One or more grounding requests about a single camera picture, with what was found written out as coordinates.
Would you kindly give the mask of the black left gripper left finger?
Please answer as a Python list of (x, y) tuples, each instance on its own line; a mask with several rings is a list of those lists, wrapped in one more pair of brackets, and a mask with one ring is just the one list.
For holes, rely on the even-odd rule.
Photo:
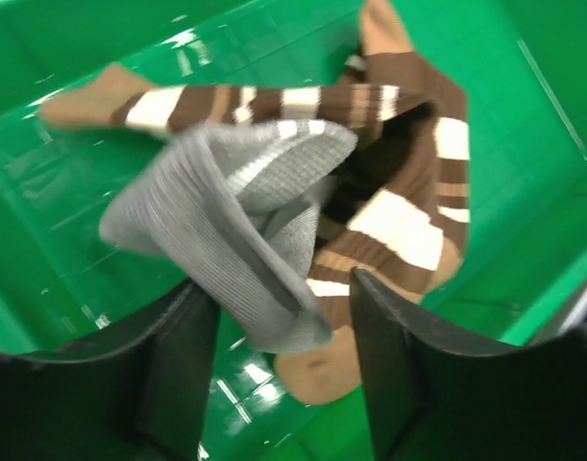
[(0, 460), (195, 460), (219, 307), (185, 282), (51, 352), (0, 352)]

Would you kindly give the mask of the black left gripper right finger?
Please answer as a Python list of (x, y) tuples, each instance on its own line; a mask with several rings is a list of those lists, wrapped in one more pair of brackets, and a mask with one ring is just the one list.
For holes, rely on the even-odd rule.
[(587, 460), (587, 280), (529, 345), (480, 335), (352, 274), (378, 460)]

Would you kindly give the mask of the grey sock white stripes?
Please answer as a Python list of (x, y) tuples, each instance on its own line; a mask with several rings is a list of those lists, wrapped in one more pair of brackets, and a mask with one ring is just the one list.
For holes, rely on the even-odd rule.
[(306, 283), (333, 170), (357, 137), (324, 120), (202, 124), (176, 135), (115, 197), (100, 237), (169, 258), (262, 352), (306, 352), (331, 329)]

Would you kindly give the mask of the brown cream striped sock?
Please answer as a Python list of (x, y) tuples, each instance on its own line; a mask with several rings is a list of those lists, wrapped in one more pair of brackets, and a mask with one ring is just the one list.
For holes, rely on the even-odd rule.
[(204, 122), (246, 125), (324, 119), (359, 129), (386, 122), (425, 101), (420, 93), (396, 85), (163, 86), (113, 63), (85, 85), (48, 97), (38, 113), (55, 128), (125, 127), (167, 137)]

